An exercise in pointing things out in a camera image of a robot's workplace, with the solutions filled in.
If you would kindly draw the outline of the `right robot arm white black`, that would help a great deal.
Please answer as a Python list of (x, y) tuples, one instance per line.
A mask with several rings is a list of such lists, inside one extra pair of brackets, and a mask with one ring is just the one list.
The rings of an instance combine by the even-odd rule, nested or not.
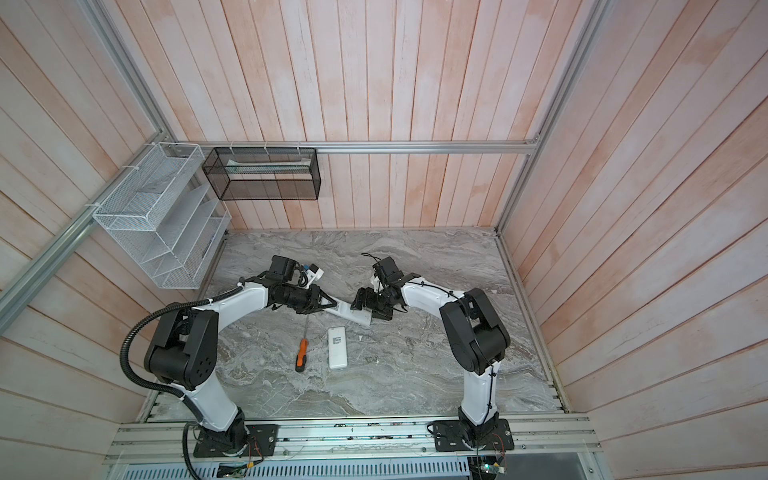
[(454, 431), (470, 448), (493, 437), (500, 423), (497, 377), (511, 338), (483, 290), (439, 286), (415, 273), (403, 273), (391, 257), (376, 257), (371, 285), (357, 291), (352, 308), (385, 321), (411, 309), (439, 318), (452, 355), (464, 370)]

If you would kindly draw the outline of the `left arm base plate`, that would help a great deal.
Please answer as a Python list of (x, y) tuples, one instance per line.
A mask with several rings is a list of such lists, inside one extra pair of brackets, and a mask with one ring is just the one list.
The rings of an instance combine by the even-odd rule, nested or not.
[(203, 428), (193, 450), (196, 458), (270, 457), (278, 440), (277, 424), (232, 425), (229, 430), (215, 432)]

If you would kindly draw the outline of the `long white remote control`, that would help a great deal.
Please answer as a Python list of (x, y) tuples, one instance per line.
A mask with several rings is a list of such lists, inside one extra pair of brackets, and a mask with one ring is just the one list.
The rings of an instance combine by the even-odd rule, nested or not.
[(355, 310), (348, 302), (339, 299), (335, 299), (335, 304), (333, 306), (327, 305), (323, 311), (364, 327), (369, 327), (372, 321), (370, 311)]

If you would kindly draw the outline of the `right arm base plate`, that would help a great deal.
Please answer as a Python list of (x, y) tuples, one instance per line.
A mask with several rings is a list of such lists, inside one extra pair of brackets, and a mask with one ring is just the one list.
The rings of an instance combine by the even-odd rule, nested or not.
[(515, 449), (509, 422), (493, 418), (481, 426), (463, 420), (441, 420), (427, 425), (438, 452), (498, 451)]

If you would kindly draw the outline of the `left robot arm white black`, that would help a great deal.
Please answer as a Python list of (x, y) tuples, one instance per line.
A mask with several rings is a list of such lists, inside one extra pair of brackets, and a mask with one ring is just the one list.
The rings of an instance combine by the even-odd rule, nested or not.
[(160, 314), (145, 354), (144, 368), (193, 412), (200, 427), (226, 436), (238, 448), (247, 430), (242, 410), (229, 399), (215, 374), (219, 332), (265, 309), (288, 307), (309, 315), (339, 305), (310, 280), (319, 269), (273, 256), (270, 268), (238, 281), (232, 290), (194, 306), (170, 306)]

